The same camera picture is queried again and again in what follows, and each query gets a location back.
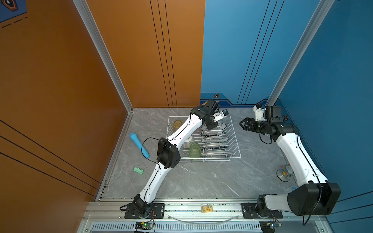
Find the dish rack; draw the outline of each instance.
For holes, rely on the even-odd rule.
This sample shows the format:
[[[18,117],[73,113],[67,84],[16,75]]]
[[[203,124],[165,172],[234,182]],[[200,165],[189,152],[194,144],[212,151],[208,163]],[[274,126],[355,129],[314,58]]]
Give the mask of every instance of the dish rack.
[[[181,122],[185,122],[188,119],[189,116],[169,116],[168,117],[168,125],[167,125],[167,137],[169,137],[171,134],[173,134],[173,123],[176,120],[180,120]],[[220,149],[208,149],[208,148],[201,148],[201,157],[200,158],[191,158],[189,157],[189,149],[188,148],[181,148],[180,149],[180,161],[184,162],[206,162],[206,161],[225,161],[229,162],[233,158],[241,158],[241,152],[239,151],[238,142],[236,138],[236,133],[233,128],[233,123],[231,116],[226,116],[223,119],[219,120],[218,123],[224,123],[227,125],[227,127],[224,129],[227,133],[224,134],[225,138],[228,138],[228,141],[222,142],[224,144],[229,145],[227,148],[220,148]],[[208,138],[208,136],[201,136],[201,133],[203,131],[201,130],[201,127],[199,127],[196,131],[192,133],[192,136],[194,137],[194,140],[196,143],[200,145],[200,147],[206,145],[209,142],[202,142],[203,139]],[[203,155],[206,152],[209,151],[226,151],[230,152],[230,155]]]

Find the blue wall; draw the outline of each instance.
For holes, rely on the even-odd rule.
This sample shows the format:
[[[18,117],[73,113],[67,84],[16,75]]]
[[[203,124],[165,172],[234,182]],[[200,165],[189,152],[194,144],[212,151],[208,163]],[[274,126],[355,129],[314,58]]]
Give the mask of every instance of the blue wall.
[[[372,232],[372,22],[373,1],[336,0],[280,95],[322,171],[342,189],[328,216],[336,233]]]
[[[206,0],[201,99],[222,93],[232,104],[256,104],[267,98],[318,3]]]
[[[16,17],[18,15],[21,15],[27,12],[26,0],[17,0],[16,4],[17,4],[18,9],[15,11],[11,11],[0,2],[0,22],[11,19],[13,17]]]

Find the robotic arm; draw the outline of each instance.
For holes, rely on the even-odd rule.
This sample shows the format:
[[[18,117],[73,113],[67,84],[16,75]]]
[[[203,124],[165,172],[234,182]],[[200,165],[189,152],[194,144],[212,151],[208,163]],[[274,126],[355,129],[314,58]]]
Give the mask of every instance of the robotic arm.
[[[260,195],[257,213],[271,216],[273,210],[293,212],[295,215],[330,214],[341,189],[330,183],[321,173],[307,151],[294,126],[283,123],[280,106],[254,107],[256,118],[245,118],[240,122],[244,130],[269,134],[288,159],[297,178],[299,188],[284,195]]]
[[[184,141],[202,124],[206,124],[207,129],[213,129],[218,126],[218,120],[228,115],[227,110],[216,111],[217,107],[218,103],[209,99],[205,105],[193,108],[188,119],[175,133],[167,139],[162,137],[159,140],[156,167],[143,190],[134,197],[134,206],[139,217],[147,217],[150,213],[161,183],[180,161],[179,149]]]

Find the mounting plate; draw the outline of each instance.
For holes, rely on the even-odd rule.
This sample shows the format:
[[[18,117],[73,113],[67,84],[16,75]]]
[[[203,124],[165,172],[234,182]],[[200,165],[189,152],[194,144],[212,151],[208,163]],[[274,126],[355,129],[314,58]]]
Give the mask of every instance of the mounting plate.
[[[257,214],[255,206],[256,203],[241,203],[244,218],[261,218]],[[274,214],[275,218],[283,218],[281,211],[278,210],[268,210],[267,214],[267,218],[272,218],[272,214]]]
[[[160,219],[164,217],[164,203],[153,203],[151,205],[151,210],[154,210],[154,219]],[[151,219],[151,214],[149,214],[144,219]],[[141,219],[141,214],[135,208],[135,204],[131,203],[127,206],[125,219]]]

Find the table surface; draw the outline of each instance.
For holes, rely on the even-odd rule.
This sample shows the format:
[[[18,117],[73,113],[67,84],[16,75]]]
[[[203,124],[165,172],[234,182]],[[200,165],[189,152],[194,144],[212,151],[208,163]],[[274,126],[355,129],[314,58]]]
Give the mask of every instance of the table surface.
[[[286,161],[275,142],[260,141],[259,135],[244,131],[239,122],[255,118],[252,108],[227,108],[241,152],[230,162],[180,162],[164,179],[157,198],[177,197],[245,197],[260,194],[286,194],[297,187],[294,180],[280,181],[276,171]],[[105,198],[133,198],[145,186],[155,164],[146,160],[129,134],[135,132],[141,142],[148,137],[166,137],[169,116],[188,116],[191,108],[135,108],[120,154],[110,176]],[[157,159],[158,141],[148,139],[144,145],[150,159]],[[134,167],[144,170],[143,174]]]

